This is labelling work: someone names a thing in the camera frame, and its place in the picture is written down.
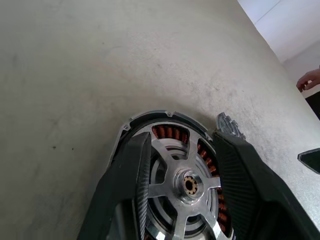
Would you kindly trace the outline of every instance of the concrete floor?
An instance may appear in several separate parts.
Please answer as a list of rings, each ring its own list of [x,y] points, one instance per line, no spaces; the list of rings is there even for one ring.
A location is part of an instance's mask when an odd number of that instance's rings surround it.
[[[0,236],[75,239],[119,127],[226,112],[320,228],[320,122],[236,0],[0,2]]]

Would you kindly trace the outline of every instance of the gray floor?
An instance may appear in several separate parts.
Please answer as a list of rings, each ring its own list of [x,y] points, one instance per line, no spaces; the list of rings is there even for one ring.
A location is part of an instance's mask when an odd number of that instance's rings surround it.
[[[0,236],[75,239],[118,128],[226,112],[320,228],[320,122],[236,0],[0,2]]]

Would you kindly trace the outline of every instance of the person's hand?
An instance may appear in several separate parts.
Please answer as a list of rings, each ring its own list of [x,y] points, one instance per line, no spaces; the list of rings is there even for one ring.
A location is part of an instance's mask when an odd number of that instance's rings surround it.
[[[312,89],[318,84],[320,84],[320,68],[313,71],[308,71],[303,77],[299,79],[296,87],[302,93],[303,90]]]

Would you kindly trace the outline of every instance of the bolt hole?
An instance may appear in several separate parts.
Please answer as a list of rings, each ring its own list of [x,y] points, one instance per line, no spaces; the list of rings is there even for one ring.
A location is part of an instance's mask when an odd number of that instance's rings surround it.
[[[191,191],[192,188],[193,188],[192,182],[191,182],[191,181],[186,181],[186,182],[185,182],[185,187],[186,187],[186,189],[188,189],[189,191]]]

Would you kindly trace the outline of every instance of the copper coil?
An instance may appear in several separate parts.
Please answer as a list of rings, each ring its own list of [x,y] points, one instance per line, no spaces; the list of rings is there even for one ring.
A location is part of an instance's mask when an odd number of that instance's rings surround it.
[[[212,159],[210,157],[207,157],[205,160],[205,164],[212,165]]]
[[[158,136],[157,129],[156,129],[155,126],[152,128],[152,132],[153,132],[153,134],[155,135],[155,137],[158,139],[159,136]]]
[[[188,143],[188,135],[185,132],[182,133],[182,142],[184,144]]]
[[[216,169],[215,166],[211,166],[211,167],[209,168],[209,171],[210,171],[211,174],[215,174],[215,173],[217,172],[217,169]]]
[[[223,200],[225,200],[225,196],[223,196],[222,194],[218,194],[218,199],[223,201]]]
[[[228,217],[225,214],[219,212],[218,219],[221,219],[221,221],[226,222]]]
[[[170,127],[170,126],[166,127],[166,136],[167,136],[167,138],[170,138],[170,139],[173,138],[172,127]]]
[[[219,226],[220,226],[222,232],[225,232],[225,231],[226,231],[225,225],[219,223]]]
[[[174,138],[180,140],[180,131],[177,128],[174,129]]]
[[[158,127],[160,138],[163,139],[166,137],[165,128],[163,126]]]
[[[207,156],[206,150],[202,150],[202,152],[200,153],[200,156],[204,159]]]
[[[219,203],[219,210],[224,212],[227,211],[226,205],[224,203]]]

